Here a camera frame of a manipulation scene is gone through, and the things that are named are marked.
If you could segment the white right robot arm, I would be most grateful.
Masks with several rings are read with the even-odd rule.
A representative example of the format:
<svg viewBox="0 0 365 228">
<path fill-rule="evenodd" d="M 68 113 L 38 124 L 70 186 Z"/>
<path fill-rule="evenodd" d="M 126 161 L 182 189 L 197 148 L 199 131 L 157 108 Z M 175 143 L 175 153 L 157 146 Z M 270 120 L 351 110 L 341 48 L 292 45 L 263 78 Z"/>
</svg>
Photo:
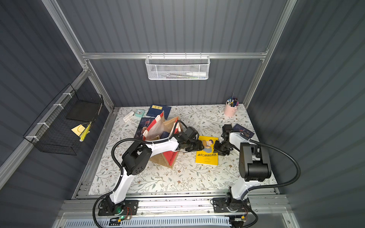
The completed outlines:
<svg viewBox="0 0 365 228">
<path fill-rule="evenodd" d="M 244 210 L 241 201 L 244 193 L 250 187 L 257 186 L 260 182 L 271 177 L 271 162 L 268 152 L 261 152 L 261 147 L 250 142 L 254 133 L 239 124 L 232 126 L 225 124 L 222 127 L 221 140 L 214 145 L 214 151 L 221 156 L 229 155 L 231 151 L 239 152 L 238 169 L 239 178 L 235 184 L 229 188 L 223 203 L 216 199 L 213 204 L 220 207 L 219 212 L 237 212 Z"/>
</svg>

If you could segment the yellow cartoon book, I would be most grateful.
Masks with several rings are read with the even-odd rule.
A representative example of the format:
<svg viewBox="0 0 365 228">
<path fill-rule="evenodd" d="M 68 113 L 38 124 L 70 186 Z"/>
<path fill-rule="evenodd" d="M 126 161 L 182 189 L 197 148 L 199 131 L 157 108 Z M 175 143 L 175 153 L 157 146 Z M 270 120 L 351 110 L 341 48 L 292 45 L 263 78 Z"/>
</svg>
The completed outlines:
<svg viewBox="0 0 365 228">
<path fill-rule="evenodd" d="M 218 154 L 214 151 L 215 143 L 219 140 L 217 137 L 200 136 L 203 150 L 196 152 L 195 162 L 197 164 L 218 166 Z"/>
</svg>

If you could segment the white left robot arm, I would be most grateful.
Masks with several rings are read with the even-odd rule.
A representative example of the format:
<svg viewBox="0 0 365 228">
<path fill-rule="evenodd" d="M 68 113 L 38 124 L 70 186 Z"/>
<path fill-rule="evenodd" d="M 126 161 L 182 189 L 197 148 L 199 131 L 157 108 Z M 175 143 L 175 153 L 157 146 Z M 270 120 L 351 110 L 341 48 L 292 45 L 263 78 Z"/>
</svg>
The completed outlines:
<svg viewBox="0 0 365 228">
<path fill-rule="evenodd" d="M 133 143 L 123 154 L 122 161 L 119 162 L 116 159 L 115 150 L 120 144 L 128 141 Z M 188 127 L 184 132 L 156 141 L 142 141 L 134 138 L 118 141 L 113 146 L 111 155 L 121 173 L 114 189 L 105 198 L 109 212 L 113 214 L 122 212 L 126 193 L 134 177 L 146 168 L 151 157 L 169 151 L 175 152 L 180 150 L 185 152 L 203 150 L 202 141 L 199 140 L 199 134 L 194 128 Z"/>
</svg>

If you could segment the blue book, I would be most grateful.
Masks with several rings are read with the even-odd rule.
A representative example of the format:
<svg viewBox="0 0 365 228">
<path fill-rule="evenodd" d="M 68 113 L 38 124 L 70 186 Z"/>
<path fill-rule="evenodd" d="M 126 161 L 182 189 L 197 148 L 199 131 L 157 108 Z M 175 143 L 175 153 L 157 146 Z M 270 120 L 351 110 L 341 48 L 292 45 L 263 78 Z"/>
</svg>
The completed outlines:
<svg viewBox="0 0 365 228">
<path fill-rule="evenodd" d="M 160 105 L 160 104 L 152 104 L 150 106 L 149 110 L 147 111 L 146 116 L 157 117 L 161 113 L 164 113 L 164 117 L 165 117 L 165 119 L 167 119 L 169 114 L 170 114 L 170 111 L 171 111 L 170 106 Z"/>
</svg>

